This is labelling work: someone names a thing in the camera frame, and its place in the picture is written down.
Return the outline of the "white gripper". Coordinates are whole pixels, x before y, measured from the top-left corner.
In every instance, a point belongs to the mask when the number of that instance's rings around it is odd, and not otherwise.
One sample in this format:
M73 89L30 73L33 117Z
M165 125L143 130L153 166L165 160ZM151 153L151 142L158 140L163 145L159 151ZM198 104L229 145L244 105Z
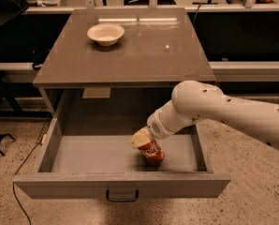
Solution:
M156 110L148 117L147 127L138 130L130 140L133 148L144 149L152 147L153 136L162 140L171 135L160 121L159 110Z

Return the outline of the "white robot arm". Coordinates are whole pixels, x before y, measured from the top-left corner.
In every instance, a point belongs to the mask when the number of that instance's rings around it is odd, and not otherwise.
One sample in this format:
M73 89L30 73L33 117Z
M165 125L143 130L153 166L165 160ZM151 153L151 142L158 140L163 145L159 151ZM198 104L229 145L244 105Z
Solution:
M229 97L214 85L196 81L177 84L170 101L149 116L130 143L140 148L202 119L223 123L279 150L279 104Z

